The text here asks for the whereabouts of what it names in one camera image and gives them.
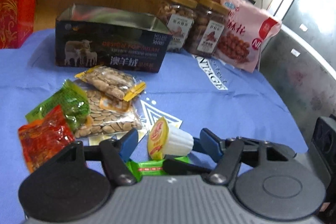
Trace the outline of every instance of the white label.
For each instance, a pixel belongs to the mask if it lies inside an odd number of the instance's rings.
[[[202,57],[193,55],[199,67],[205,72],[211,83],[216,87],[218,90],[228,90],[228,88],[222,83],[222,81],[216,76],[215,72],[213,71],[212,67],[210,66],[209,60]]]
[[[303,24],[300,25],[300,29],[304,32],[306,32],[308,30],[308,28]]]
[[[173,34],[173,39],[170,41],[168,49],[182,48],[193,22],[194,20],[192,18],[182,17],[176,14],[171,15],[167,27]]]
[[[141,105],[142,105],[142,110],[146,119],[146,128],[148,130],[151,130],[154,123],[161,117],[165,117],[167,120],[168,124],[171,124],[175,126],[176,128],[180,128],[182,124],[182,120],[179,118],[174,117],[173,115],[170,115],[166,112],[163,112],[161,110],[158,110],[157,108],[153,107],[149,103],[140,100]]]
[[[198,51],[212,53],[216,47],[219,37],[224,30],[224,25],[210,20],[207,29],[197,47]]]
[[[291,54],[294,55],[295,57],[298,57],[300,55],[300,53],[294,48],[291,50]]]

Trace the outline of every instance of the plastic jar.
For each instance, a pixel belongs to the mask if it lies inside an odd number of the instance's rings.
[[[191,54],[211,57],[230,10],[212,0],[199,0],[195,11],[197,18],[184,48]]]
[[[167,50],[178,52],[183,47],[189,31],[194,24],[197,6],[195,0],[162,0],[157,17],[163,21],[173,34]]]

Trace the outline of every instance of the blue tablecloth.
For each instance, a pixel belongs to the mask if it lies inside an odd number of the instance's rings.
[[[20,223],[24,213],[17,190],[29,175],[17,130],[25,114],[56,92],[65,79],[83,68],[54,64],[54,30],[31,35],[18,50],[0,50],[0,224]],[[147,118],[166,116],[197,137],[206,127],[221,138],[244,136],[270,140],[305,152],[303,137],[281,98],[258,71],[253,74],[215,59],[186,52],[167,53],[157,74],[134,72],[147,83],[141,95]],[[205,155],[193,153],[196,164],[213,167]],[[148,160],[146,137],[132,155]],[[101,171],[97,162],[89,163]]]

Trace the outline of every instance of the red label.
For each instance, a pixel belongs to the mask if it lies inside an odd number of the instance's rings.
[[[142,171],[160,171],[160,170],[162,170],[162,167],[151,167],[150,169],[148,167],[138,168],[139,172],[142,172]]]
[[[252,41],[252,48],[258,50],[262,44],[262,40],[260,38],[255,38]]]
[[[153,150],[149,153],[149,155],[153,155],[156,151],[159,152],[162,148],[162,145],[156,146]]]
[[[152,141],[156,141],[160,138],[161,133],[162,133],[162,126],[163,126],[163,122],[157,123],[157,125],[155,126],[153,130],[153,134],[151,135]]]
[[[266,19],[260,29],[259,29],[259,36],[262,40],[264,40],[266,38],[266,36],[268,35],[269,31],[271,30],[271,28],[276,25],[278,22],[275,21],[273,18],[268,18]]]

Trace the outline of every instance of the screw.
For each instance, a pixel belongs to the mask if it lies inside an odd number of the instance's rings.
[[[134,182],[134,179],[130,177],[129,175],[124,175],[124,174],[120,175],[119,179],[123,184],[131,184]]]
[[[210,181],[213,184],[222,184],[226,182],[226,180],[227,180],[226,176],[223,176],[221,174],[214,173],[210,176]]]

